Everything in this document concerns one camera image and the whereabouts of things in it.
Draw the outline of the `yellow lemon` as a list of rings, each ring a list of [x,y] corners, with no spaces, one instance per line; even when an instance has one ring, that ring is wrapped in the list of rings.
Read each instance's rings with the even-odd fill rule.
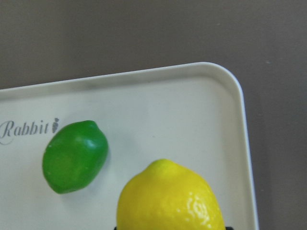
[[[224,230],[209,184],[167,159],[152,162],[124,186],[118,200],[118,230]]]

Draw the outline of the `green lime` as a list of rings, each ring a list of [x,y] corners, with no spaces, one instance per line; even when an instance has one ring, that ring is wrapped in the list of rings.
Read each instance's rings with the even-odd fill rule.
[[[48,143],[42,159],[43,175],[50,188],[66,194],[87,187],[102,169],[108,141],[95,121],[63,127]]]

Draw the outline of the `cream rabbit tray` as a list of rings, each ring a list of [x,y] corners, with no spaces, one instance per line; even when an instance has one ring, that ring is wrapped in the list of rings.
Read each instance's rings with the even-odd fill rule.
[[[55,133],[93,120],[109,153],[86,188],[56,194],[41,161]],[[235,76],[201,62],[0,92],[0,227],[112,230],[127,181],[166,158],[204,177],[227,226],[259,227],[242,89]]]

